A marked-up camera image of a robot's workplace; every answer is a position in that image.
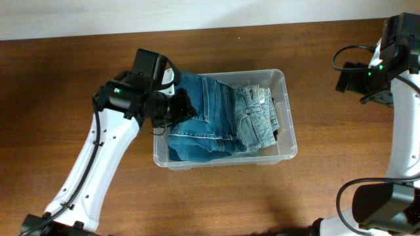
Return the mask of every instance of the jeans pocket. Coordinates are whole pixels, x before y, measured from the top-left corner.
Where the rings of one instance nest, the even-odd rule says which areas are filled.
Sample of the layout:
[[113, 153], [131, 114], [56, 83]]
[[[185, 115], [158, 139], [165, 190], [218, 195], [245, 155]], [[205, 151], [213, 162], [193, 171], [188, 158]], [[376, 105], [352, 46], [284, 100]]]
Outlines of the jeans pocket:
[[243, 115], [239, 119], [239, 132], [242, 138], [243, 144], [247, 148], [257, 146], [261, 143], [259, 137], [257, 136], [257, 131], [255, 130], [252, 117], [248, 114]]

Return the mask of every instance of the denim fabric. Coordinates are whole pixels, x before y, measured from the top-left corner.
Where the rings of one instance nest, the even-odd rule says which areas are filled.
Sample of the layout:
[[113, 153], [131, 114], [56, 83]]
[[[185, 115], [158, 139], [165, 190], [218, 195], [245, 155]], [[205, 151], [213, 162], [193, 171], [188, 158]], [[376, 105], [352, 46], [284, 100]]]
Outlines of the denim fabric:
[[181, 88], [187, 90], [197, 116], [172, 128], [167, 137], [170, 160], [211, 161], [276, 143], [273, 130], [278, 123], [268, 89], [260, 95], [258, 85], [232, 88], [191, 73], [182, 73], [175, 89]]
[[270, 109], [269, 106], [260, 104], [259, 91], [258, 85], [234, 88], [238, 132], [246, 147], [246, 152], [276, 143], [270, 118], [264, 114], [266, 110], [266, 114], [269, 115]]
[[178, 124], [168, 135], [172, 160], [210, 161], [245, 148], [235, 124], [233, 89], [202, 75], [182, 73], [175, 89], [186, 89], [197, 116]]

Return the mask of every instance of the blue jeans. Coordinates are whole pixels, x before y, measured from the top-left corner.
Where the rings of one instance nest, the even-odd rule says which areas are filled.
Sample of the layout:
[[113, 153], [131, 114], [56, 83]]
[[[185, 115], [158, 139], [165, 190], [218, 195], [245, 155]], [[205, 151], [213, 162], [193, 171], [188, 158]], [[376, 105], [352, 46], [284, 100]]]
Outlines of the blue jeans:
[[255, 151], [274, 145], [273, 132], [277, 130], [277, 118], [271, 121], [270, 114], [275, 117], [274, 107], [270, 112], [268, 88], [260, 89], [258, 85], [235, 88], [235, 115], [238, 130], [246, 152]]
[[[203, 75], [182, 73], [175, 89], [181, 88], [187, 90], [197, 115], [172, 128], [167, 137], [171, 160], [211, 161], [276, 143], [275, 125], [269, 121], [274, 107], [271, 112], [270, 106], [260, 105], [258, 86], [232, 88]], [[271, 99], [266, 91], [264, 95]]]

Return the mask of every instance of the white wall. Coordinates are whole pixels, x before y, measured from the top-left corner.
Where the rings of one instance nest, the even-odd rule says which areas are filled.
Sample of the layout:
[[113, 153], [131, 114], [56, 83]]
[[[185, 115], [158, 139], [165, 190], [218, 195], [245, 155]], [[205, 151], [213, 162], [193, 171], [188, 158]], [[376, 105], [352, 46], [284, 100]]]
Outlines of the white wall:
[[420, 0], [0, 0], [0, 40], [420, 14]]

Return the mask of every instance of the wire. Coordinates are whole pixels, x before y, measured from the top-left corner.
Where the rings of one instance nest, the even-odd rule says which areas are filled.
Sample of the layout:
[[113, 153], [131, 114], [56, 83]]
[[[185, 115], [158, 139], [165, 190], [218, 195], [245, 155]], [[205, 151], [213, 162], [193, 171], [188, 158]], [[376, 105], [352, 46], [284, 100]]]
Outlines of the wire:
[[[410, 80], [401, 77], [400, 75], [395, 75], [389, 71], [386, 70], [381, 70], [381, 69], [376, 69], [376, 68], [340, 68], [337, 67], [337, 65], [335, 64], [335, 59], [336, 57], [343, 52], [344, 50], [347, 49], [366, 49], [370, 52], [375, 52], [376, 47], [369, 47], [369, 46], [361, 46], [361, 45], [351, 45], [351, 46], [347, 46], [347, 47], [343, 47], [342, 49], [338, 50], [334, 56], [333, 56], [333, 68], [338, 70], [338, 71], [343, 71], [343, 72], [371, 72], [371, 73], [380, 73], [383, 75], [387, 75], [388, 76], [388, 80], [391, 81], [392, 79], [398, 79], [401, 82], [407, 84], [408, 86], [410, 86], [412, 89], [414, 89], [417, 93], [420, 94], [420, 88], [414, 84], [413, 82], [411, 82]], [[414, 182], [414, 181], [418, 181], [420, 180], [420, 176], [417, 177], [411, 177], [411, 178], [360, 178], [357, 180], [352, 180], [348, 183], [346, 183], [345, 185], [343, 185], [338, 194], [337, 194], [337, 198], [335, 201], [335, 205], [337, 207], [337, 213], [338, 216], [340, 217], [340, 220], [343, 222], [343, 224], [349, 229], [351, 230], [353, 233], [359, 234], [359, 235], [364, 235], [364, 236], [372, 236], [373, 234], [370, 232], [363, 232], [363, 231], [359, 231], [355, 228], [353, 228], [344, 218], [343, 213], [341, 212], [341, 207], [340, 207], [340, 201], [341, 201], [341, 195], [343, 194], [344, 190], [354, 184], [360, 184], [360, 183], [365, 183], [365, 182], [385, 182], [385, 183], [398, 183], [398, 182]]]
[[95, 121], [96, 121], [96, 140], [93, 142], [94, 148], [93, 148], [93, 151], [92, 151], [92, 155], [91, 155], [91, 158], [89, 159], [89, 162], [86, 166], [86, 169], [85, 169], [85, 171], [84, 171], [84, 173], [83, 173], [83, 175], [80, 179], [80, 182], [78, 183], [78, 185], [77, 185], [76, 189], [74, 190], [70, 199], [67, 201], [67, 203], [62, 204], [62, 208], [60, 210], [58, 210], [58, 212], [54, 213], [52, 216], [43, 220], [41, 223], [37, 224], [36, 226], [33, 226], [33, 227], [29, 228], [28, 230], [26, 230], [25, 232], [19, 234], [19, 236], [30, 235], [34, 231], [36, 231], [36, 230], [38, 230], [42, 227], [45, 227], [46, 225], [51, 223], [54, 219], [59, 217], [65, 210], [67, 210], [67, 208], [72, 207], [72, 202], [74, 201], [74, 199], [79, 194], [81, 188], [83, 187], [83, 184], [86, 181], [87, 175], [89, 174], [89, 171], [91, 170], [91, 167], [93, 165], [93, 161], [95, 160], [95, 156], [96, 156], [96, 153], [97, 153], [99, 145], [100, 145], [100, 119], [99, 119], [99, 112], [98, 112], [98, 108], [97, 108], [95, 98], [96, 98], [96, 95], [94, 95], [92, 97], [94, 118], [95, 118]]
[[148, 134], [156, 135], [156, 136], [162, 136], [162, 135], [164, 135], [164, 134], [165, 134], [165, 132], [166, 132], [166, 128], [167, 128], [167, 123], [166, 123], [166, 121], [165, 121], [165, 128], [163, 129], [163, 132], [162, 132], [162, 133], [160, 133], [160, 134], [155, 134], [155, 133], [152, 133], [152, 132], [147, 132], [147, 131], [144, 131], [144, 130], [142, 130], [142, 129], [140, 129], [140, 131], [141, 131], [141, 132], [146, 132], [146, 133], [148, 133]]
[[372, 72], [372, 73], [380, 73], [383, 75], [388, 75], [389, 81], [391, 81], [392, 79], [397, 79], [405, 84], [407, 84], [408, 86], [410, 86], [412, 89], [414, 89], [418, 94], [420, 94], [420, 88], [415, 85], [413, 82], [411, 82], [410, 80], [403, 78], [400, 75], [395, 75], [389, 71], [386, 70], [382, 70], [382, 69], [377, 69], [377, 68], [340, 68], [335, 64], [335, 59], [336, 57], [343, 52], [344, 50], [347, 49], [366, 49], [370, 52], [375, 52], [375, 47], [369, 47], [369, 46], [361, 46], [361, 45], [351, 45], [351, 46], [347, 46], [347, 47], [343, 47], [342, 49], [338, 50], [334, 56], [333, 56], [333, 68], [338, 70], [338, 71], [343, 71], [343, 72]]

